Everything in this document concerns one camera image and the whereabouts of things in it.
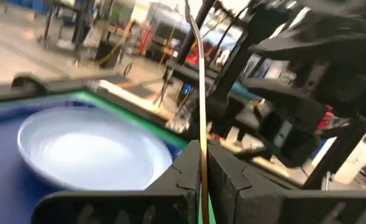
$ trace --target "blue tray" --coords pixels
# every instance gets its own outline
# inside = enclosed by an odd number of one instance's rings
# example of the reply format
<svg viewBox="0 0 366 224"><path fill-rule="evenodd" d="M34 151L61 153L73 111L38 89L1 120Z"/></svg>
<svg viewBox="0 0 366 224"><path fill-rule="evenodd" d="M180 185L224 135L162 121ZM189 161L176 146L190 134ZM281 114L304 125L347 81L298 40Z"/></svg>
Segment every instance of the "blue tray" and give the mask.
<svg viewBox="0 0 366 224"><path fill-rule="evenodd" d="M17 132L30 115L65 106L96 107L73 98L49 98L0 105L0 224L27 224L35 205L56 189L40 181L18 153ZM180 149L165 142L173 160Z"/></svg>

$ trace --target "blue light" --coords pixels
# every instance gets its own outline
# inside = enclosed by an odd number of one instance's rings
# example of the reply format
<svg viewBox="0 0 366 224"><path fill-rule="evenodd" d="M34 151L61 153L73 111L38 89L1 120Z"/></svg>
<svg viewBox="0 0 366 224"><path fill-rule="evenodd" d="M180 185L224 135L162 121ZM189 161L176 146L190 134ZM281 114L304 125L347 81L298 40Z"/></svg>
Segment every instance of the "blue light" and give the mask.
<svg viewBox="0 0 366 224"><path fill-rule="evenodd" d="M184 95L186 95L190 89L191 89L191 85L185 85Z"/></svg>

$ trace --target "wheel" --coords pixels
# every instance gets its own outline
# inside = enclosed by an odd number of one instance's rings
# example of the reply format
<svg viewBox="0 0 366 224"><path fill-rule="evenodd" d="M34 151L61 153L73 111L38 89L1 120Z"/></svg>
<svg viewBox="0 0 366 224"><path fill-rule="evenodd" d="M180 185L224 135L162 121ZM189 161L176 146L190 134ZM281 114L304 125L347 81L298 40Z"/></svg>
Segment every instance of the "wheel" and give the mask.
<svg viewBox="0 0 366 224"><path fill-rule="evenodd" d="M126 65L125 70L123 71L123 76L126 77L129 74L130 70L132 69L132 63Z"/></svg>

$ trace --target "orange object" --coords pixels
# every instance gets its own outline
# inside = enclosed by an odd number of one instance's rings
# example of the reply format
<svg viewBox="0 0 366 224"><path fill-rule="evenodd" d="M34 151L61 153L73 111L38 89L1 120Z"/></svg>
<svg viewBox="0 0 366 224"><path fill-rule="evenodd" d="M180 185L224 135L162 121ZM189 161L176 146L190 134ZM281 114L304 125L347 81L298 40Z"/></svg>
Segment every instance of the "orange object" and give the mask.
<svg viewBox="0 0 366 224"><path fill-rule="evenodd" d="M142 27L145 27L145 32L142 35L141 43L139 46L139 54L141 55L145 54L145 51L147 50L147 45L150 41L150 37L152 34L152 26L148 25L146 21L143 21Z"/></svg>
<svg viewBox="0 0 366 224"><path fill-rule="evenodd" d="M198 64L198 60L199 60L198 54L189 55L189 56L187 56L187 59L186 59L186 61L188 61L189 63L194 64L194 65Z"/></svg>
<svg viewBox="0 0 366 224"><path fill-rule="evenodd" d="M327 129L330 122L335 119L334 114L331 112L332 107L327 105L328 112L326 112L325 117L322 119L322 121L318 125L318 130Z"/></svg>

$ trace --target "green strip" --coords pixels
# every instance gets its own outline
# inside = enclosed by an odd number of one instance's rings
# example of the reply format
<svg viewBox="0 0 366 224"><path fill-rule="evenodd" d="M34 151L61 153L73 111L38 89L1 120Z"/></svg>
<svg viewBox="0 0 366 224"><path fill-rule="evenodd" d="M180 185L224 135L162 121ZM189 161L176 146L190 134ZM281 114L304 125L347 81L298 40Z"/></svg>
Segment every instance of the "green strip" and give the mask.
<svg viewBox="0 0 366 224"><path fill-rule="evenodd" d="M163 130L163 129L157 127L156 125L152 124L151 122L143 120L139 116L136 116L112 103L109 103L108 101L106 101L92 93L88 93L85 91L79 91L79 92L73 93L72 96L74 96L75 98L81 99L81 100L85 100L88 103L93 103L102 109L105 109L105 110L108 110L115 114L118 114L119 116L121 116L122 118L124 118L128 121L138 124L141 128L151 131L151 133L154 133L159 138L165 140L166 142L168 142L176 147L184 149L187 146L186 141L178 138L177 136L170 134L166 130Z"/></svg>
<svg viewBox="0 0 366 224"><path fill-rule="evenodd" d="M209 223L216 224L216 219L214 218L213 206L212 206L212 201L210 199L210 195L209 195ZM202 224L202 196L201 195L200 195L200 199L199 199L198 224Z"/></svg>

